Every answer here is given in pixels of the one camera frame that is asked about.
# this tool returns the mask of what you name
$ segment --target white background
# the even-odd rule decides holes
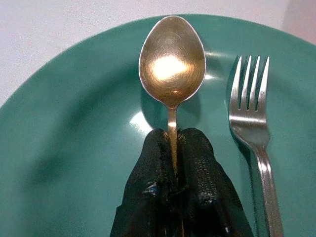
[[[0,106],[73,44],[133,20],[180,13],[236,17],[316,44],[316,0],[0,0]]]

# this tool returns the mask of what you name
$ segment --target plate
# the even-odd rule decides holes
[[[214,146],[255,231],[249,169],[231,137],[227,82],[237,55],[269,55],[268,154],[285,236],[316,232],[316,47],[262,25],[184,15],[207,55],[205,81],[178,110]],[[84,40],[47,63],[0,109],[1,236],[109,236],[146,134],[166,109],[143,90],[138,58],[161,17]]]

